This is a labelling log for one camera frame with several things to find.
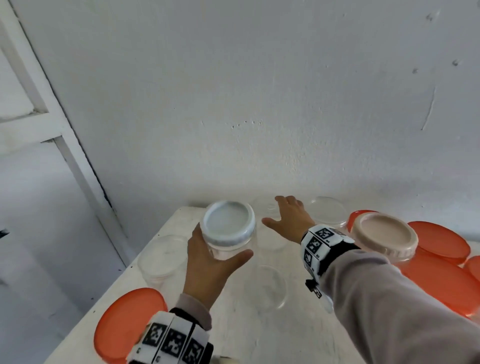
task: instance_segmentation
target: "person's left hand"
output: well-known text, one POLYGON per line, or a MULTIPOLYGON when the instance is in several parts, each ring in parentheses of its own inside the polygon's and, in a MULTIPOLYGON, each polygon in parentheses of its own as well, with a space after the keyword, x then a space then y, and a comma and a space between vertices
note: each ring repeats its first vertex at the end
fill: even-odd
POLYGON ((252 250, 244 250, 227 260, 213 258, 198 224, 188 240, 187 277, 183 293, 199 300, 210 310, 230 275, 252 256, 252 250))

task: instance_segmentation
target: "beige lid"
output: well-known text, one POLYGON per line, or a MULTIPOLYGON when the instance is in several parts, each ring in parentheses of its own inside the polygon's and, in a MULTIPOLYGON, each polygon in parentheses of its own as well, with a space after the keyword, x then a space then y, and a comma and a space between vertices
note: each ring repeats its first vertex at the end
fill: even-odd
POLYGON ((416 232, 409 225, 380 212, 359 215, 351 234, 367 249, 396 260, 412 258, 419 242, 416 232))

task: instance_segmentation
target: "red lid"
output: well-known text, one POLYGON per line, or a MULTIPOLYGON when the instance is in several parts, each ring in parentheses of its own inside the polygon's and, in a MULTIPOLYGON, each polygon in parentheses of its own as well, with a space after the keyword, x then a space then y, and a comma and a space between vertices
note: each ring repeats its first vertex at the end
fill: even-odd
POLYGON ((480 281, 480 255, 473 256, 467 260, 463 269, 473 275, 476 280, 480 281))
POLYGON ((419 237, 419 247, 427 252, 455 265, 462 264, 470 255, 469 244, 457 233, 426 221, 412 221, 408 224, 419 237))
POLYGON ((348 232, 350 232, 352 230, 352 226, 353 226, 353 223, 355 222, 355 219, 361 215, 361 214, 364 214, 366 212, 378 212, 378 211, 373 211, 373 210, 358 210, 358 211, 354 211, 350 214, 350 217, 348 218, 348 222, 347 222, 347 230, 348 232))
POLYGON ((470 317, 480 307, 480 283, 464 269, 418 249, 402 273, 451 310, 470 317))
POLYGON ((95 351, 108 364, 125 364, 148 321, 158 311, 167 311, 160 292, 139 288, 124 294, 100 318, 93 338, 95 351))

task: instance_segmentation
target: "wooden door frame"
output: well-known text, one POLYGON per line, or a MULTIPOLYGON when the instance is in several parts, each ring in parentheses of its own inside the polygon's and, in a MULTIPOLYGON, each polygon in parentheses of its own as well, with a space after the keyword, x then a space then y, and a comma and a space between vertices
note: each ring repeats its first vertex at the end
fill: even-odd
POLYGON ((127 266, 136 254, 8 0, 0 0, 0 49, 34 105, 34 111, 28 115, 0 120, 0 156, 29 144, 53 139, 127 266))

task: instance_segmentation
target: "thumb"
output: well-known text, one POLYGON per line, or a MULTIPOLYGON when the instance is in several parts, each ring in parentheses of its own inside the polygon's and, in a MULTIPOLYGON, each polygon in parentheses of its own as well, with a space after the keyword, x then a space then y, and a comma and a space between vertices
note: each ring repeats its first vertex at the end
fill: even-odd
POLYGON ((276 232, 278 232, 280 228, 280 221, 273 220, 272 218, 263 218, 262 223, 276 232))
POLYGON ((246 262, 250 260, 250 258, 253 257, 253 251, 248 249, 244 250, 243 252, 240 252, 236 255, 234 255, 232 258, 229 258, 227 260, 223 261, 223 268, 225 271, 230 274, 235 272, 238 268, 240 268, 242 265, 244 265, 246 262))

